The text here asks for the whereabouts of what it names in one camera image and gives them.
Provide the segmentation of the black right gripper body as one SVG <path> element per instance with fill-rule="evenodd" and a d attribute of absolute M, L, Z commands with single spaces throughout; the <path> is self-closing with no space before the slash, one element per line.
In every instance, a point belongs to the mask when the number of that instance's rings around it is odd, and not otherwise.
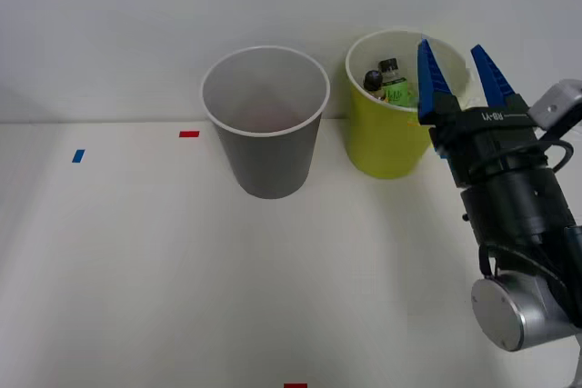
<path fill-rule="evenodd" d="M 469 188 L 501 174 L 548 172 L 527 106 L 436 109 L 429 133 L 445 157 L 455 185 Z"/>

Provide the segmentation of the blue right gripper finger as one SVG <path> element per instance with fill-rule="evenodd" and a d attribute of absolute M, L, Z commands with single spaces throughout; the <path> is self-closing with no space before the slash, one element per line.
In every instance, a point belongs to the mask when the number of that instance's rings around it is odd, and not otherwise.
<path fill-rule="evenodd" d="M 453 124 L 461 109 L 426 39 L 417 48 L 417 81 L 419 123 L 431 126 Z"/>
<path fill-rule="evenodd" d="M 482 45 L 471 49 L 479 79 L 490 108 L 527 112 L 528 105 L 516 93 Z"/>

